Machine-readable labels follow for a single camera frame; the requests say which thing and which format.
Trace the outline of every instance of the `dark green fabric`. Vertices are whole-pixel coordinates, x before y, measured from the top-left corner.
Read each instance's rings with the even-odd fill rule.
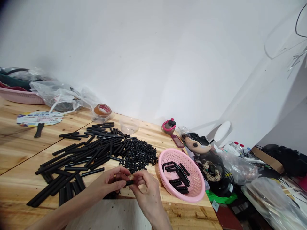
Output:
[[[23,81],[23,80],[18,80],[18,79],[15,79],[15,78],[12,78],[10,76],[6,76],[4,74],[0,74],[0,81],[3,83],[3,84],[6,84],[10,87],[14,87],[14,86],[19,86],[19,87],[22,87],[24,88],[26,91],[31,91],[31,87],[29,85],[28,82],[26,81]]]

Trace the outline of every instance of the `green object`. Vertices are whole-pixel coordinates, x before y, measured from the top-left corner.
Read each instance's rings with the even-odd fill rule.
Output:
[[[232,193],[230,197],[218,197],[217,195],[215,195],[210,190],[206,191],[206,193],[207,193],[207,196],[208,196],[210,202],[213,202],[213,200],[215,200],[217,203],[231,204],[236,199],[238,199],[238,196],[235,193]]]

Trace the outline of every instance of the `black knife handle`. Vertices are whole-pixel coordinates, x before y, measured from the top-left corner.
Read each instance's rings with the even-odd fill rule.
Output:
[[[34,138],[41,137],[41,133],[42,133],[42,130],[44,128],[44,125],[45,125],[45,123],[38,123],[37,131],[36,131]]]

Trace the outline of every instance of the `finger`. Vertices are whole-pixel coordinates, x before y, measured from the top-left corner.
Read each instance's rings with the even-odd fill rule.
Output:
[[[126,185],[125,180],[116,181],[108,185],[109,192],[118,191]]]
[[[149,185],[153,179],[153,176],[147,170],[137,171],[133,174],[133,176],[142,177],[147,185]]]
[[[141,198],[141,196],[143,195],[143,193],[141,192],[141,190],[138,188],[138,186],[136,185],[129,185],[129,188],[132,190],[133,194],[135,195],[135,198],[138,200]]]
[[[139,185],[141,185],[141,184],[146,184],[146,183],[145,183],[145,180],[140,180],[140,181],[138,181],[138,182],[136,183],[137,186],[139,186]]]
[[[123,173],[123,174],[125,174],[127,176],[131,175],[129,170],[124,168],[123,166],[118,166],[116,168],[110,169],[110,170],[106,171],[105,173],[107,173],[107,175],[109,175],[108,180],[109,181],[113,181],[114,175],[116,175],[119,172],[121,172],[121,173]]]
[[[117,173],[115,176],[116,176],[115,177],[116,181],[119,181],[119,180],[129,181],[130,180],[129,177],[127,177],[125,174],[122,174],[121,172]]]

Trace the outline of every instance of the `cardboard box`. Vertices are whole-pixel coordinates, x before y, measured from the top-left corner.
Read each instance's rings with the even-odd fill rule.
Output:
[[[280,163],[278,160],[271,157],[270,155],[266,154],[265,152],[261,151],[260,149],[254,147],[252,148],[252,152],[255,154],[256,157],[267,163],[269,166],[271,166],[280,174],[282,174],[285,171],[282,163]]]

